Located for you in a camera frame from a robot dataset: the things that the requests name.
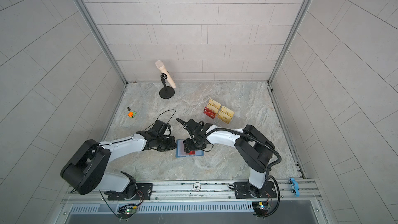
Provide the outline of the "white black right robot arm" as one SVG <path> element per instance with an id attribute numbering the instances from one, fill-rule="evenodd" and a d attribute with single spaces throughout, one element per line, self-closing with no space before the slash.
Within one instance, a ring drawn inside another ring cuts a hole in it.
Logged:
<path id="1" fill-rule="evenodd" d="M 277 182 L 269 182 L 269 173 L 273 166 L 281 163 L 282 157 L 274 144 L 254 126 L 248 124 L 243 129 L 228 129 L 193 119 L 176 120 L 189 134 L 189 138 L 183 141 L 186 153 L 205 151 L 208 145 L 214 144 L 230 146 L 239 152 L 250 167 L 250 176 L 247 183 L 236 187 L 237 192 L 258 199 L 278 196 Z"/>

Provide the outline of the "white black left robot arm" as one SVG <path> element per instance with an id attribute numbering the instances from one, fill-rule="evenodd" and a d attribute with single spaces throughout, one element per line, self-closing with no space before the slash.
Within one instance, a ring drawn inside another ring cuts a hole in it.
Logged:
<path id="1" fill-rule="evenodd" d="M 136 179 L 120 171 L 112 172 L 108 164 L 128 154 L 177 148 L 169 123 L 156 120 L 148 131 L 139 131 L 129 137 L 110 141 L 85 141 L 66 163 L 60 176 L 80 195 L 94 190 L 103 191 L 110 199 L 130 200 L 138 195 Z"/>

